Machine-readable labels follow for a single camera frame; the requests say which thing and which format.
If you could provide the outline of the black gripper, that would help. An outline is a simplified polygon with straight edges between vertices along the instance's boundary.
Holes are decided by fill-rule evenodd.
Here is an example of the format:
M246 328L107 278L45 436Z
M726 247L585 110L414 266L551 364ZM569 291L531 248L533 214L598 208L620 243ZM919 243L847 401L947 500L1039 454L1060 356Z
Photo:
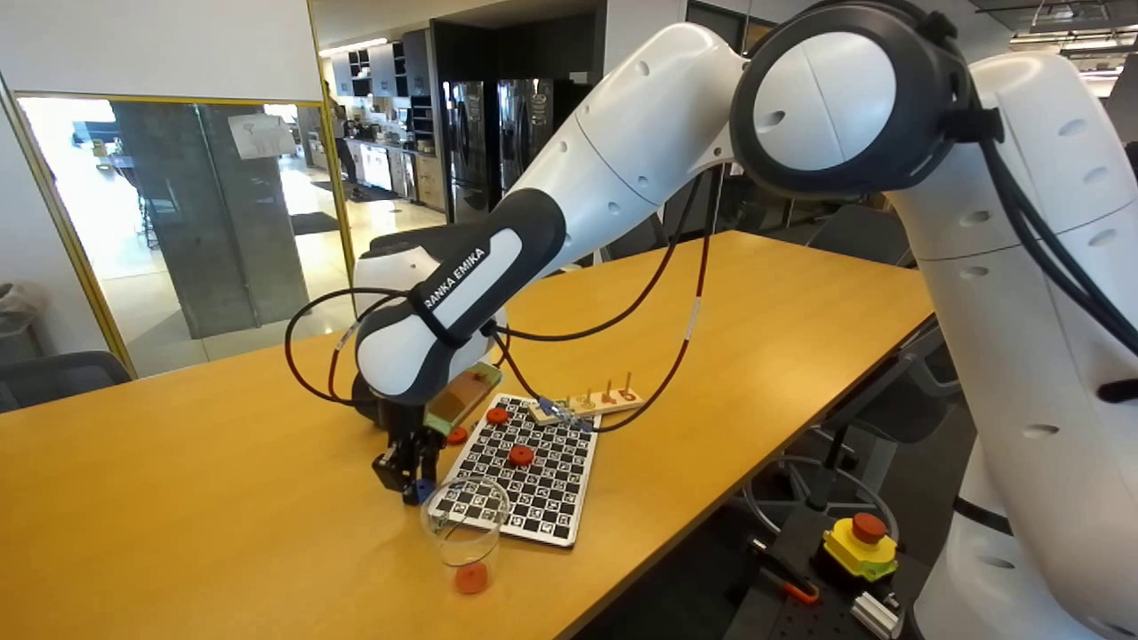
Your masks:
M388 435L388 449L369 464L382 487L402 491L406 506L431 500L444 436L426 428L426 409L383 401L376 409L376 428Z

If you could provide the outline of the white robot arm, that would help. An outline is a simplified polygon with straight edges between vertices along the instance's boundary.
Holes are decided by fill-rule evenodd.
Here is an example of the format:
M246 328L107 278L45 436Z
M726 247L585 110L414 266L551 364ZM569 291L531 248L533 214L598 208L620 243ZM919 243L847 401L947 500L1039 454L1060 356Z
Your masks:
M926 0L813 0L754 45L655 32L491 211L363 253L396 294L359 392L434 400L517 291L704 173L728 229L773 202L899 219L973 424L926 640L1138 640L1138 173L1070 62L973 54Z

